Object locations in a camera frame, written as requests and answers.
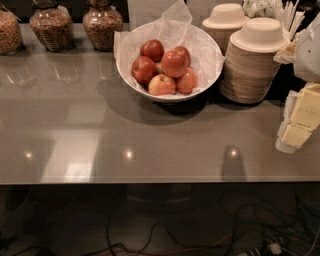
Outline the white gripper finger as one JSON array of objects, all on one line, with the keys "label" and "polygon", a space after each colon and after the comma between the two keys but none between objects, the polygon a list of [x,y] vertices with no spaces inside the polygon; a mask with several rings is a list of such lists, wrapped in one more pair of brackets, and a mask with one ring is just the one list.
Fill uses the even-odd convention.
[{"label": "white gripper finger", "polygon": [[284,111],[283,111],[283,121],[279,126],[277,133],[277,140],[275,147],[278,151],[283,153],[292,154],[295,153],[298,148],[287,144],[283,137],[287,126],[289,125],[289,118],[294,110],[298,93],[296,91],[290,90],[288,96],[286,97]]}]

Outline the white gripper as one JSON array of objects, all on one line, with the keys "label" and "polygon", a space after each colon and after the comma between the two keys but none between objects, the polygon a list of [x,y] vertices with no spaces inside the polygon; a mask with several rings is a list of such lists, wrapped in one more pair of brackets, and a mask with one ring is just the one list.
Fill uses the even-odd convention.
[{"label": "white gripper", "polygon": [[296,77],[307,83],[298,93],[284,141],[300,148],[320,125],[320,22],[313,21],[296,39],[274,57],[277,63],[292,64]]}]

